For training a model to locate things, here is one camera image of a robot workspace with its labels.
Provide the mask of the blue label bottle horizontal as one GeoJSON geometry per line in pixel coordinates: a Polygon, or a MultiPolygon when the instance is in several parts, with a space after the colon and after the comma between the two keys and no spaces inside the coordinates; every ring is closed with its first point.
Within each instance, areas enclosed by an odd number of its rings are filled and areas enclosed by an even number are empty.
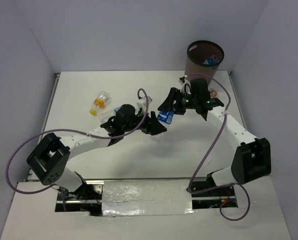
{"type": "Polygon", "coordinates": [[[116,107],[116,108],[113,108],[111,110],[101,113],[98,116],[100,123],[103,124],[103,123],[107,122],[111,117],[114,117],[118,110],[120,110],[120,107],[116,107]]]}

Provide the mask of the crushed bottle blue cap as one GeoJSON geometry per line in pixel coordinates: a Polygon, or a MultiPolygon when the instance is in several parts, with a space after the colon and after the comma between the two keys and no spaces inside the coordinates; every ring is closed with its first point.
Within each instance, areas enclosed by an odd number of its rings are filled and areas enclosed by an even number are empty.
{"type": "Polygon", "coordinates": [[[208,57],[203,62],[203,66],[211,67],[212,69],[216,69],[219,64],[220,64],[220,59],[215,54],[208,57]]]}

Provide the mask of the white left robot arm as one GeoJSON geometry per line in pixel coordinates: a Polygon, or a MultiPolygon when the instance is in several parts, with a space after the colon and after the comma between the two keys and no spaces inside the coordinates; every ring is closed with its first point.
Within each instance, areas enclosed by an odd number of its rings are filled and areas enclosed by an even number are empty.
{"type": "Polygon", "coordinates": [[[56,184],[68,190],[75,199],[84,199],[94,190],[80,174],[66,167],[67,162],[91,150],[112,146],[135,128],[152,136],[167,130],[154,112],[147,114],[142,107],[136,110],[124,104],[107,122],[86,134],[65,137],[58,137],[53,132],[46,134],[26,162],[44,186],[56,184]]]}

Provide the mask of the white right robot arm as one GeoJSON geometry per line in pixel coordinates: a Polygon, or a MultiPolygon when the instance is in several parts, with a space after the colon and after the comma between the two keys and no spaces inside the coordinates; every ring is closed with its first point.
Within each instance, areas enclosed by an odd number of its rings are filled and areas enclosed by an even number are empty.
{"type": "Polygon", "coordinates": [[[224,136],[235,151],[230,166],[207,174],[206,188],[198,190],[218,195],[224,187],[244,185],[268,176],[272,171],[271,145],[266,138],[257,138],[247,131],[228,112],[228,106],[218,98],[211,98],[205,79],[185,81],[181,89],[172,87],[159,111],[183,115],[186,110],[195,110],[205,121],[219,132],[218,140],[224,136]]]}

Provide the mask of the blue label bottle white cap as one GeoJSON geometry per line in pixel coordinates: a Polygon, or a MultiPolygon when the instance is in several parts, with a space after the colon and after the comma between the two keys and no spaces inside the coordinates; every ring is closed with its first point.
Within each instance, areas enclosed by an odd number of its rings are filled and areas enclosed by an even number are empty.
{"type": "MultiPolygon", "coordinates": [[[[174,111],[159,111],[157,115],[157,120],[163,127],[166,128],[166,130],[168,130],[172,123],[173,116],[174,111]]],[[[161,143],[164,140],[165,136],[166,131],[151,136],[151,140],[161,143]]]]}

